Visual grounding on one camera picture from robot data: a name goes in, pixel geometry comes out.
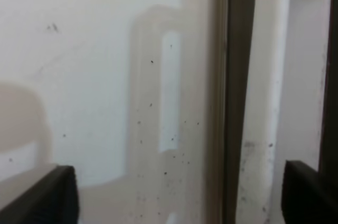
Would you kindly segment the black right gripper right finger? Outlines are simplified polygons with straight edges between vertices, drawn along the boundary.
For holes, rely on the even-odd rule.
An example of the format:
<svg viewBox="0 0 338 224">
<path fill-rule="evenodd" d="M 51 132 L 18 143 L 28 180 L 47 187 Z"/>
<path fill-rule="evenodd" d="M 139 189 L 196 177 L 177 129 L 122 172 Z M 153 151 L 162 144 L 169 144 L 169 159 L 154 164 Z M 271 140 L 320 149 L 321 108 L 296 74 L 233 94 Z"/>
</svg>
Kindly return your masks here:
<svg viewBox="0 0 338 224">
<path fill-rule="evenodd" d="M 337 223 L 337 187 L 307 164 L 287 161 L 281 210 L 285 223 Z"/>
</svg>

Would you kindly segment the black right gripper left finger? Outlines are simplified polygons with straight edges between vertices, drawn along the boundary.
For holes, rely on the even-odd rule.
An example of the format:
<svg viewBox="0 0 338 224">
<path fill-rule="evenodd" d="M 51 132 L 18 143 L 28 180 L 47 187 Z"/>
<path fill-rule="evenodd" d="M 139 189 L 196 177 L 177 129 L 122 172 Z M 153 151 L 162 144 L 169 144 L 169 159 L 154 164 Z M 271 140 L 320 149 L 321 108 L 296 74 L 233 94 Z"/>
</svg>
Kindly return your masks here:
<svg viewBox="0 0 338 224">
<path fill-rule="evenodd" d="M 1 223 L 78 223 L 73 166 L 44 165 L 1 181 Z"/>
</svg>

